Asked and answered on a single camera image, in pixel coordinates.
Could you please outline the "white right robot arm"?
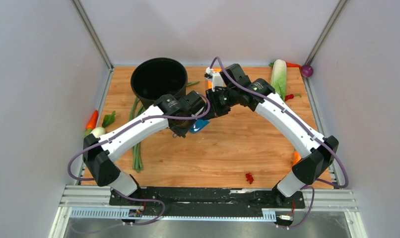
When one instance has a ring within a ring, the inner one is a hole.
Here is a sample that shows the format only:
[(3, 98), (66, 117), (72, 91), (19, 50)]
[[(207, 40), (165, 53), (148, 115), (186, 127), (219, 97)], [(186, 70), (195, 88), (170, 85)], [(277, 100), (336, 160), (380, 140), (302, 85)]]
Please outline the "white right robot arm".
[(290, 204), (296, 191), (312, 185), (333, 163), (338, 140), (334, 136), (325, 137), (307, 125), (266, 80), (251, 81), (237, 63), (220, 72), (208, 67), (204, 76), (212, 83), (206, 92), (212, 104), (207, 119), (228, 114), (234, 105), (248, 107), (277, 128), (300, 155), (301, 160), (273, 188), (276, 206), (283, 208)]

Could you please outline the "blue plastic dustpan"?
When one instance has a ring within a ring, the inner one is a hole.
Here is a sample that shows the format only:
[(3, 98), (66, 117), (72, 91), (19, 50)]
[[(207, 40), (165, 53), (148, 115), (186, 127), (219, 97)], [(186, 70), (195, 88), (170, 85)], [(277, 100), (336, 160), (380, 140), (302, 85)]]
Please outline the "blue plastic dustpan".
[(198, 119), (189, 129), (189, 132), (192, 134), (200, 132), (210, 123), (209, 120)]

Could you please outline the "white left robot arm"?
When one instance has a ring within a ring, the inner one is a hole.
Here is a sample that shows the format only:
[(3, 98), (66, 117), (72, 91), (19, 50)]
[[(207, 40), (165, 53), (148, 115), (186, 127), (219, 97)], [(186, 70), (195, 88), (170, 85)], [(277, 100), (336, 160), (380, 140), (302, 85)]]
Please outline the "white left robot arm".
[(118, 129), (98, 137), (85, 136), (82, 160), (97, 186), (109, 186), (120, 192), (128, 205), (136, 205), (141, 200), (138, 184), (115, 162), (133, 146), (166, 128), (184, 137), (191, 125), (210, 108), (207, 97), (195, 91), (179, 99), (171, 94), (162, 95), (142, 115)]

